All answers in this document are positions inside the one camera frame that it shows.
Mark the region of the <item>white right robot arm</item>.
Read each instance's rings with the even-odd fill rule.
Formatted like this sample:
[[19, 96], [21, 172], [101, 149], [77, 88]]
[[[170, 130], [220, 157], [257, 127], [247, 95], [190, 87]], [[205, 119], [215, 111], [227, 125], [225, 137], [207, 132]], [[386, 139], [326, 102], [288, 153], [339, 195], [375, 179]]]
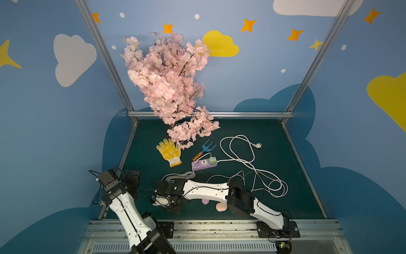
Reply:
[[254, 217], [272, 230], [288, 232], [290, 218], [274, 211], [256, 198], [242, 182], [209, 184], [192, 180], [177, 179], [174, 183], [157, 182], [150, 203], [166, 209], [168, 213], [179, 214], [182, 204], [191, 200], [209, 200], [225, 204], [231, 212], [240, 217]]

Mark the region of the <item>green usb charger plug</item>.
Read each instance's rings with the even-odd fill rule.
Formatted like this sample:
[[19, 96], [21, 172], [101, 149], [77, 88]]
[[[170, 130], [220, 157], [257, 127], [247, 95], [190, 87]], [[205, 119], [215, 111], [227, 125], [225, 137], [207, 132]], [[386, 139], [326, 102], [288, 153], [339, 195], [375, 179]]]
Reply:
[[217, 159], [216, 159], [216, 157], [210, 157], [210, 158], [209, 158], [209, 164], [210, 164], [210, 165], [217, 164]]

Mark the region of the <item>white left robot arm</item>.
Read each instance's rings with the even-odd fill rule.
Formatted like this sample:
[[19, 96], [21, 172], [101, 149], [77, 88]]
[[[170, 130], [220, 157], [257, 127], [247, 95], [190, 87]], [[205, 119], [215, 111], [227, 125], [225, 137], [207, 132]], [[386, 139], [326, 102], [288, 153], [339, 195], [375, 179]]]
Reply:
[[154, 216], [146, 212], [141, 215], [135, 206], [134, 198], [140, 184], [139, 171], [121, 173], [123, 179], [110, 169], [97, 179], [105, 194], [102, 203], [119, 218], [129, 241], [131, 254], [175, 254], [176, 251], [159, 230]]

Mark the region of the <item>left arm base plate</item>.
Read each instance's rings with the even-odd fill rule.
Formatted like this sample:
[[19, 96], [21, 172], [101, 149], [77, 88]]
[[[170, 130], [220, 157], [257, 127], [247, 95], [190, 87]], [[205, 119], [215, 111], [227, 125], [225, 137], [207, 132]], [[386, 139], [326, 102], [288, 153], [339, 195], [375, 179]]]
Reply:
[[158, 221], [156, 227], [167, 238], [172, 239], [174, 235], [174, 222], [172, 221]]

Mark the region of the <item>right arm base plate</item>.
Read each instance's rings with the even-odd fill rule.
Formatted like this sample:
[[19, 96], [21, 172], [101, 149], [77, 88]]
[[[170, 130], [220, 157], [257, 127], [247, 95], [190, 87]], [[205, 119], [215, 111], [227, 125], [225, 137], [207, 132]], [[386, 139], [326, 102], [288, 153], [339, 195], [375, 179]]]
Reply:
[[282, 230], [272, 229], [265, 222], [256, 223], [259, 238], [300, 238], [299, 228], [295, 221], [287, 222]]

